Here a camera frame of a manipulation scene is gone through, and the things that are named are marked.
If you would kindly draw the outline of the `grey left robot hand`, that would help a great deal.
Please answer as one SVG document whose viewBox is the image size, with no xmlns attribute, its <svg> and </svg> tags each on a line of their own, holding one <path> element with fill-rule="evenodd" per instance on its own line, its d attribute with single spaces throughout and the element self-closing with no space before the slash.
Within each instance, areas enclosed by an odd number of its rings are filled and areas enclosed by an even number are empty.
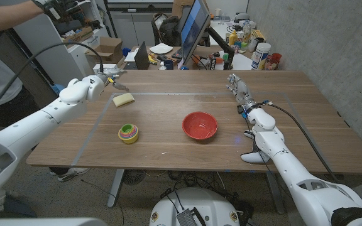
<svg viewBox="0 0 362 226">
<path fill-rule="evenodd" d="M 117 79 L 126 73 L 126 70 L 120 68 L 109 68 L 104 69 L 103 72 L 98 72 L 97 76 L 104 82 L 105 86 L 111 84 L 115 89 L 129 92 L 129 88 L 127 86 L 117 81 Z"/>
</svg>

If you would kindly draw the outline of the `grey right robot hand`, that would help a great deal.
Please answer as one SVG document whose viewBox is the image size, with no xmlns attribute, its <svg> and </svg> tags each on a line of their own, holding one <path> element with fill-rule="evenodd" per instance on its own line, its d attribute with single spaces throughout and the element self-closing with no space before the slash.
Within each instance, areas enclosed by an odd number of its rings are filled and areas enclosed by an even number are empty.
<svg viewBox="0 0 362 226">
<path fill-rule="evenodd" d="M 226 85 L 226 88 L 233 93 L 236 102 L 244 109 L 245 113 L 254 109 L 257 103 L 254 101 L 247 84 L 235 74 L 228 76 L 228 82 L 229 85 Z"/>
</svg>

